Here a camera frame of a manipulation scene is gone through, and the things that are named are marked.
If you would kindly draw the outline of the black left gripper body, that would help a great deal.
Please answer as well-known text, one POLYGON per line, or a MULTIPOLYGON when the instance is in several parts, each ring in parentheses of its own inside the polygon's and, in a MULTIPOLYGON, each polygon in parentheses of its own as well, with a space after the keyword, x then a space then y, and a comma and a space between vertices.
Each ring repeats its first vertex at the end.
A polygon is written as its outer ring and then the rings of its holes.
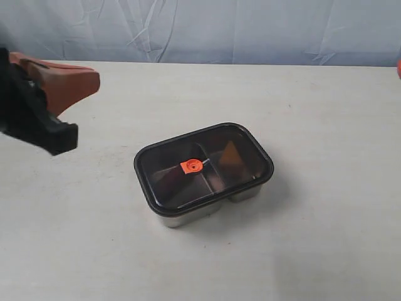
POLYGON ((40 113, 47 109, 44 91, 1 48, 1 132, 18 138, 43 134, 40 113))

